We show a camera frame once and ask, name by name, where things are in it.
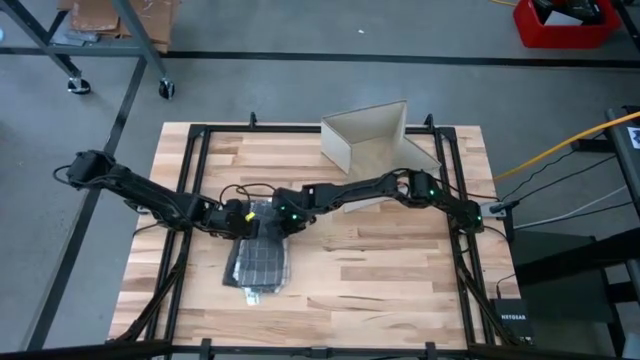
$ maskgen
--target white label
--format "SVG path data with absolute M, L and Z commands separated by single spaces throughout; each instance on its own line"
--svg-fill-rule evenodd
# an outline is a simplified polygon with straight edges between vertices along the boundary
M 631 138 L 631 145 L 634 149 L 640 149 L 640 128 L 628 127 L 629 138 Z
M 260 294 L 251 291 L 250 288 L 244 288 L 244 294 L 247 297 L 247 305 L 254 306 L 260 304 Z

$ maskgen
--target red bin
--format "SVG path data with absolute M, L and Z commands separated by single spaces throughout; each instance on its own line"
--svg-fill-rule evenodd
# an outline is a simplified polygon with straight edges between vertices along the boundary
M 549 25 L 540 23 L 532 0 L 520 0 L 513 12 L 522 43 L 530 48 L 593 49 L 620 26 L 611 0 L 595 0 L 604 17 L 600 25 Z

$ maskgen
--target wooden tabletop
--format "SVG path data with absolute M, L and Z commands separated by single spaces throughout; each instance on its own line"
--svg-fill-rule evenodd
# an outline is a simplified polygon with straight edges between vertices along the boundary
M 164 124 L 151 180 L 175 189 L 189 126 Z M 456 130 L 467 190 L 494 195 L 480 127 Z M 435 157 L 432 136 L 409 137 Z M 199 143 L 195 149 L 187 189 Z M 267 182 L 299 189 L 307 183 L 344 179 L 345 174 L 321 154 L 319 134 L 214 133 L 202 194 L 217 199 L 220 190 L 233 183 Z M 238 195 L 231 191 L 225 197 Z M 141 216 L 138 227 L 152 223 L 150 216 Z M 485 219 L 485 224 L 504 230 L 496 220 Z M 110 337 L 120 335 L 151 299 L 165 235 L 165 229 L 156 227 L 133 239 Z M 249 306 L 241 290 L 221 285 L 232 243 L 195 231 L 174 342 L 199 345 L 202 338 L 211 338 L 219 346 L 420 349 L 433 341 L 439 349 L 466 348 L 444 213 L 387 201 L 348 214 L 338 210 L 320 216 L 290 240 L 290 283 L 279 294 L 262 296 L 259 305 Z M 477 243 L 487 292 L 494 297 L 496 282 L 514 272 L 509 247 L 489 229 L 477 235 Z M 519 297 L 515 278 L 503 281 L 500 290 L 504 297 Z M 168 298 L 160 314 L 159 338 Z M 470 299 L 476 337 L 482 341 L 479 309 Z

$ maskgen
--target concrete floor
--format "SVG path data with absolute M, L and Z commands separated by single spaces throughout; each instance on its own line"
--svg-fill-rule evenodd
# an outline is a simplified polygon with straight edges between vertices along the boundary
M 44 24 L 55 16 L 55 2 L 25 3 Z M 179 9 L 172 48 L 639 58 L 622 30 L 597 50 L 526 49 L 511 11 L 484 0 L 191 0 Z M 6 38 L 2 46 L 31 46 L 3 14 L 0 27 Z M 76 151 L 103 146 L 136 60 L 74 61 L 91 81 L 90 96 L 67 94 L 63 73 L 45 57 L 0 56 L 0 188 L 5 196 L 0 202 L 0 351 L 21 346 L 81 198 L 54 182 L 50 172 L 69 163 Z M 437 124 L 481 125 L 492 169 L 500 173 L 601 123 L 609 107 L 640 104 L 636 71 L 230 60 L 167 60 L 166 66 L 176 97 L 161 99 L 157 79 L 147 70 L 116 152 L 120 162 L 142 175 L 149 174 L 167 121 L 246 121 L 255 111 L 262 122 L 317 122 L 325 114 L 407 99 L 411 123 L 433 113 Z M 573 155 L 524 191 L 602 158 Z M 499 194 L 528 174 L 499 182 Z M 622 184 L 617 165 L 608 163 L 528 198 L 516 210 L 516 222 L 569 211 Z M 626 193 L 618 194 L 607 204 L 627 199 Z M 135 222 L 136 215 L 117 197 L 102 195 L 47 346 L 104 341 Z M 539 230 L 601 238 L 637 225 L 627 207 Z M 620 271 L 610 275 L 624 276 Z M 637 306 L 624 308 L 627 329 L 639 329 Z M 601 327 L 576 324 L 572 329 L 539 324 L 537 330 L 549 343 L 611 351 Z M 576 334 L 584 341 L 576 341 Z

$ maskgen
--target open cardboard box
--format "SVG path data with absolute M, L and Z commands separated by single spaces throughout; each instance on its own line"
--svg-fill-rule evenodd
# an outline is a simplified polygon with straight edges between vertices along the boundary
M 322 118 L 322 153 L 347 173 L 347 182 L 376 178 L 396 168 L 436 175 L 440 163 L 405 136 L 407 102 L 398 101 Z M 344 205 L 345 212 L 385 201 Z
M 160 52 L 166 53 L 171 40 L 171 26 L 180 0 L 130 0 L 149 38 Z M 71 28 L 105 36 L 131 36 L 120 21 L 111 0 L 59 0 L 59 10 L 69 11 Z

